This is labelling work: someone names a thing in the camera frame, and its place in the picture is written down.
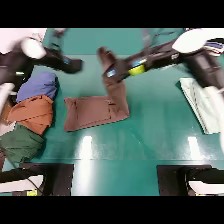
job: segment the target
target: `rust orange folded garment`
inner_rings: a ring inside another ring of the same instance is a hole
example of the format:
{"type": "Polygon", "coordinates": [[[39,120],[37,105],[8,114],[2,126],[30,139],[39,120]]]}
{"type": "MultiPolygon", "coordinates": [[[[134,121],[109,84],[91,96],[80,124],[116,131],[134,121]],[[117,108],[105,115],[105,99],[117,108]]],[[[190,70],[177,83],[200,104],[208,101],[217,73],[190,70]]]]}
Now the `rust orange folded garment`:
{"type": "Polygon", "coordinates": [[[11,109],[8,120],[17,121],[31,131],[42,135],[52,123],[52,103],[53,101],[45,95],[29,98],[11,109]]]}

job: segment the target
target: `yellow sticker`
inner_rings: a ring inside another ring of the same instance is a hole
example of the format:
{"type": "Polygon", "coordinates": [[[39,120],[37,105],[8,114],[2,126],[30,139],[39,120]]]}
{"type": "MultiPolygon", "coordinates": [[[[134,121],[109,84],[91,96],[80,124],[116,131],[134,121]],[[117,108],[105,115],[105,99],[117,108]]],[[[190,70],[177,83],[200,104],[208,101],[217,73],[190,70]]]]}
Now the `yellow sticker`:
{"type": "Polygon", "coordinates": [[[138,67],[130,69],[128,72],[130,75],[135,76],[145,72],[145,68],[144,68],[144,65],[139,65],[138,67]]]}
{"type": "Polygon", "coordinates": [[[37,190],[27,191],[27,196],[37,196],[37,190]]]}

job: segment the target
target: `brown fabric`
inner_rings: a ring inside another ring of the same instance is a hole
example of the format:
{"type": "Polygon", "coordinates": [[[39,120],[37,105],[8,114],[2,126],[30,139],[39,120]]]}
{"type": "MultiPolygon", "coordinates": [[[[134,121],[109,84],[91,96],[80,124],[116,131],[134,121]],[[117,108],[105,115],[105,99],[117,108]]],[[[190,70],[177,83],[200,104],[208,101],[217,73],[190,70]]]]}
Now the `brown fabric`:
{"type": "Polygon", "coordinates": [[[5,106],[2,110],[2,114],[0,115],[0,123],[4,125],[11,124],[10,121],[8,121],[8,115],[10,110],[12,109],[13,105],[9,102],[9,100],[6,101],[5,106]]]}
{"type": "Polygon", "coordinates": [[[117,122],[129,117],[126,88],[123,82],[116,83],[105,71],[114,63],[115,56],[104,48],[97,52],[103,68],[103,83],[108,96],[65,98],[67,117],[65,131],[76,131],[97,125],[117,122]]]}
{"type": "Polygon", "coordinates": [[[33,132],[42,135],[51,126],[53,101],[45,96],[35,96],[16,104],[10,111],[8,120],[17,121],[33,132]]]}

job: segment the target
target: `glossy table surface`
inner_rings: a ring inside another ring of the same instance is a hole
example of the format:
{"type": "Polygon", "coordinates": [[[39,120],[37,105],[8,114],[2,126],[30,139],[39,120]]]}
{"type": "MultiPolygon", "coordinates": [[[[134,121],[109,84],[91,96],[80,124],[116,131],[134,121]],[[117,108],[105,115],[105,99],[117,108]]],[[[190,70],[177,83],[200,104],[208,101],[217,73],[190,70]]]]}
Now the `glossy table surface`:
{"type": "MultiPolygon", "coordinates": [[[[211,164],[224,168],[219,134],[203,133],[180,89],[179,79],[191,77],[182,65],[125,80],[130,118],[64,132],[64,97],[106,94],[102,67],[95,55],[97,47],[106,45],[118,57],[127,57],[143,46],[139,28],[72,29],[64,41],[65,54],[81,58],[84,67],[74,75],[55,72],[59,88],[54,122],[44,135],[42,153],[32,161],[75,163],[72,195],[158,195],[158,164],[211,164]],[[195,137],[198,145],[192,147],[189,137],[195,137]]],[[[33,75],[44,70],[51,69],[35,67],[33,75]]]]}

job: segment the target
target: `dark green folded garment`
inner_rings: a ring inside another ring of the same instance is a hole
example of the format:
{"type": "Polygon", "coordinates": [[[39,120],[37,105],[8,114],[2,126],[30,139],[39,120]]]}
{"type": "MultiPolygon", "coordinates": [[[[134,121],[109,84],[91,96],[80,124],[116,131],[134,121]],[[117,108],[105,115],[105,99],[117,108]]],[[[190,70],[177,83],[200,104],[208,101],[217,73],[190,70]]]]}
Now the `dark green folded garment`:
{"type": "Polygon", "coordinates": [[[17,163],[32,159],[41,149],[42,143],[42,137],[19,124],[13,131],[0,137],[0,145],[6,156],[17,163]]]}

